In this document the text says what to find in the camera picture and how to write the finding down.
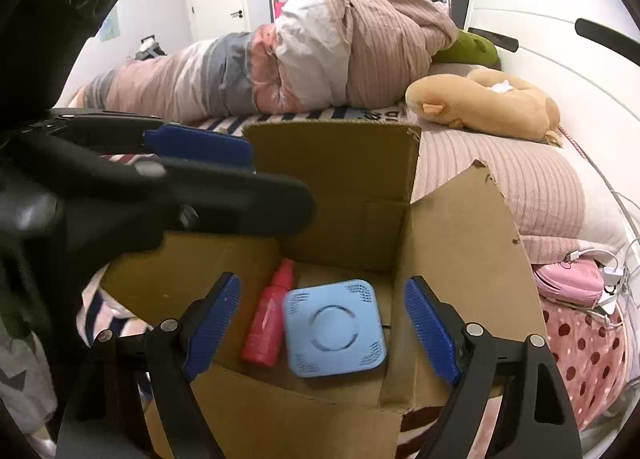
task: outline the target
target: red bottle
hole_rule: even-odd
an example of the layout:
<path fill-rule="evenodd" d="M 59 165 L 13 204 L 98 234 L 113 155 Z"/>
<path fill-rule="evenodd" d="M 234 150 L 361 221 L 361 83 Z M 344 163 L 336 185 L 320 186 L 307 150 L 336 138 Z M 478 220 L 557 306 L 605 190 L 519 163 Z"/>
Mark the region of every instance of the red bottle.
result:
<path fill-rule="evenodd" d="M 273 367 L 278 361 L 284 336 L 282 301 L 293 287 L 293 264 L 289 259 L 282 259 L 270 285 L 262 293 L 244 341 L 242 360 L 267 367 Z"/>

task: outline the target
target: light blue speaker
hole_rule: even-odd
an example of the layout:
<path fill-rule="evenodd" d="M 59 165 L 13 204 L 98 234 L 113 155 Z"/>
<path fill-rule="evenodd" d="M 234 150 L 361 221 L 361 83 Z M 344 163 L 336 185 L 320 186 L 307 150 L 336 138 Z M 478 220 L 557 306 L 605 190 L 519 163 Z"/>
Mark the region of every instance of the light blue speaker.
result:
<path fill-rule="evenodd" d="M 366 371 L 385 360 L 376 295 L 364 280 L 295 289 L 283 310 L 289 369 L 301 378 Z"/>

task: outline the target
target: pink bag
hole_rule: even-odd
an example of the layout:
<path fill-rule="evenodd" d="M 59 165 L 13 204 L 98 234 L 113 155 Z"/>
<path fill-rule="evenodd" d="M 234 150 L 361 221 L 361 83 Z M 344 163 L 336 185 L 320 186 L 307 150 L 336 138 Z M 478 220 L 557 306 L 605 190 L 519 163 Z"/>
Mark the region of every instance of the pink bag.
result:
<path fill-rule="evenodd" d="M 604 291 L 604 280 L 592 259 L 535 265 L 538 292 L 546 298 L 594 307 Z"/>

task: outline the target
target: polka dot fabric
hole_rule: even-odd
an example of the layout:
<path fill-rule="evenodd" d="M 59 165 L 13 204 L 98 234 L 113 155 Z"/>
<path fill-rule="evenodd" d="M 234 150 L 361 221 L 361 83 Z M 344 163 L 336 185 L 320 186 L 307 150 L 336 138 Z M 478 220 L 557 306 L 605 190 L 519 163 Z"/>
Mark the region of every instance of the polka dot fabric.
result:
<path fill-rule="evenodd" d="M 620 395 L 626 375 L 624 325 L 606 328 L 597 317 L 541 298 L 546 341 L 583 430 Z M 613 323 L 621 320 L 616 307 Z"/>

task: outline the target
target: stuffed animal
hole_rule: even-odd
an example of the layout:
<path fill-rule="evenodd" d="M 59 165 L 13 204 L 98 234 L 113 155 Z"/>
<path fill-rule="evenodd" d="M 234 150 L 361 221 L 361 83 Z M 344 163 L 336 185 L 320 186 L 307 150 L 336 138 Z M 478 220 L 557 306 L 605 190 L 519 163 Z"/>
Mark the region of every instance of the stuffed animal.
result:
<path fill-rule="evenodd" d="M 451 129 L 561 146 L 558 105 L 538 87 L 502 71 L 428 76 L 409 86 L 406 103 L 418 116 Z"/>

